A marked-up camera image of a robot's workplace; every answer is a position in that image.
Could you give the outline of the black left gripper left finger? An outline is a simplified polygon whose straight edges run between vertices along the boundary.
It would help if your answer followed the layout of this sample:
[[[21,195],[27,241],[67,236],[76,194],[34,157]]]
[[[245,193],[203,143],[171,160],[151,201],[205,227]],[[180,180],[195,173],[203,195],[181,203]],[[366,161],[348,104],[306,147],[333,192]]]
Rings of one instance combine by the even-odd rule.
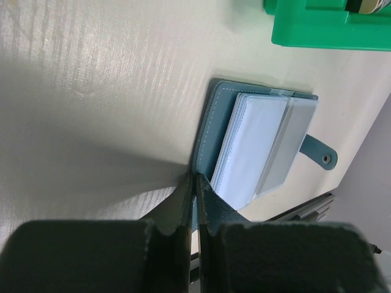
[[[139,220],[34,220],[1,252],[2,292],[187,292],[193,177]]]

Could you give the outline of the blue leather card holder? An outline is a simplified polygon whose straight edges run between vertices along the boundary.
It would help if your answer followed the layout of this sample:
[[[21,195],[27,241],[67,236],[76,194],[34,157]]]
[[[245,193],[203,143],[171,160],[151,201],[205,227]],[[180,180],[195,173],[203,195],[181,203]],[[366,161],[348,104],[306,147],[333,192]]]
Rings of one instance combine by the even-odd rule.
[[[306,92],[223,79],[211,81],[192,169],[204,174],[217,195],[233,209],[242,209],[255,199],[254,191],[289,98],[318,101],[316,95]],[[337,152],[308,131],[300,153],[325,170],[337,165]]]

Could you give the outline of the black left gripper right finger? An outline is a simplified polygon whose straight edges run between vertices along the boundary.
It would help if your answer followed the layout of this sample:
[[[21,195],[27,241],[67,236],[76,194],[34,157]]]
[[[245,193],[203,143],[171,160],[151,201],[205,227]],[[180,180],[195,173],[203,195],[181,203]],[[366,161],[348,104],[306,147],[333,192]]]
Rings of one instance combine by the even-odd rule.
[[[353,226],[251,222],[196,177],[202,292],[387,292],[370,244]]]

